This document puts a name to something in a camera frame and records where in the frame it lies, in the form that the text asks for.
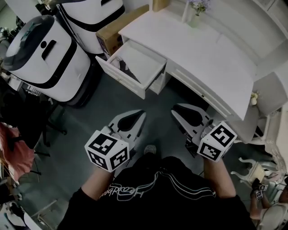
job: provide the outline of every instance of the sneaker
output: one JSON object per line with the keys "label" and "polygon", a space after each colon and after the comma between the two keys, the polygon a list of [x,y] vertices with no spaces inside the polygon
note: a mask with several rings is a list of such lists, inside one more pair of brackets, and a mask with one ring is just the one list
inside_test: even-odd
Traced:
{"label": "sneaker", "polygon": [[156,154],[156,146],[154,145],[147,145],[144,149],[144,154],[146,153],[153,153],[153,154]]}

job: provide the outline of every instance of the desk drawer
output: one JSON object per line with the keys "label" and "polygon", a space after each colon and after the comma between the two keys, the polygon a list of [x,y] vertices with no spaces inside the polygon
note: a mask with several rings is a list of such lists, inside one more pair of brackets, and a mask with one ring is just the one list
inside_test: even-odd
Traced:
{"label": "desk drawer", "polygon": [[227,118],[231,115],[231,112],[225,108],[219,101],[215,99],[207,90],[204,89],[204,86],[201,86],[196,82],[195,77],[177,65],[176,63],[168,60],[166,66],[166,72],[171,74],[173,77],[178,79],[184,85],[188,86],[196,94],[201,96],[209,105],[211,105],[217,112],[219,112],[224,118]]}
{"label": "desk drawer", "polygon": [[167,62],[159,54],[132,40],[128,40],[107,61],[99,57],[96,60],[108,75],[142,99],[145,99],[145,91]]}

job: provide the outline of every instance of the cardboard box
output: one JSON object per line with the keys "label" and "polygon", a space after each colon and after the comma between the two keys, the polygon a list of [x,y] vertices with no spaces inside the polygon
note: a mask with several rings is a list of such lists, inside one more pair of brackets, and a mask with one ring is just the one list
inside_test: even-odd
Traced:
{"label": "cardboard box", "polygon": [[147,11],[149,11],[149,5],[144,5],[121,15],[115,21],[98,30],[96,36],[102,50],[109,56],[114,54],[123,45],[122,37],[118,32]]}
{"label": "cardboard box", "polygon": [[158,12],[159,10],[166,8],[170,4],[170,0],[153,0],[153,11]]}

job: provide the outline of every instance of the pink cloth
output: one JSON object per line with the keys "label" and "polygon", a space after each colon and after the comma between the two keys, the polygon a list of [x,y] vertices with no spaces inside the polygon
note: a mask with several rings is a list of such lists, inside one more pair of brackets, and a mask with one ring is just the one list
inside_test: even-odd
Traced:
{"label": "pink cloth", "polygon": [[19,137],[17,128],[9,128],[0,122],[0,144],[3,157],[13,167],[14,179],[17,181],[23,174],[30,172],[34,160],[34,150],[29,149],[24,141],[14,144],[14,151],[8,148],[7,137]]}

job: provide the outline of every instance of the flower vase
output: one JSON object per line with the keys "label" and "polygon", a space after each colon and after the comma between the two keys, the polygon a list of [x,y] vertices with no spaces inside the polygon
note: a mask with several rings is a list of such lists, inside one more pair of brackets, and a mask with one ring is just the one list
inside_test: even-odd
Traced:
{"label": "flower vase", "polygon": [[200,15],[195,14],[191,21],[188,23],[192,28],[197,28],[200,23]]}

